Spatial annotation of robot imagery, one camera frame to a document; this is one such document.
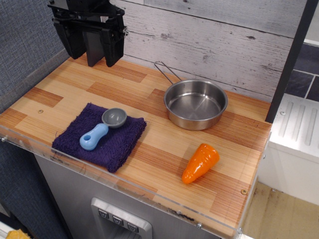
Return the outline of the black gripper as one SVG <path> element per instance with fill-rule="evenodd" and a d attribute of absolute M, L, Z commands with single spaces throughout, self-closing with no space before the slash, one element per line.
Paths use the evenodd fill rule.
<path fill-rule="evenodd" d="M 48 7 L 53 11 L 53 24 L 70 57 L 77 59 L 86 52 L 83 33 L 72 23 L 103 28 L 100 39 L 108 67 L 123 57 L 124 36 L 128 35 L 123 9 L 108 0 L 50 0 Z"/>

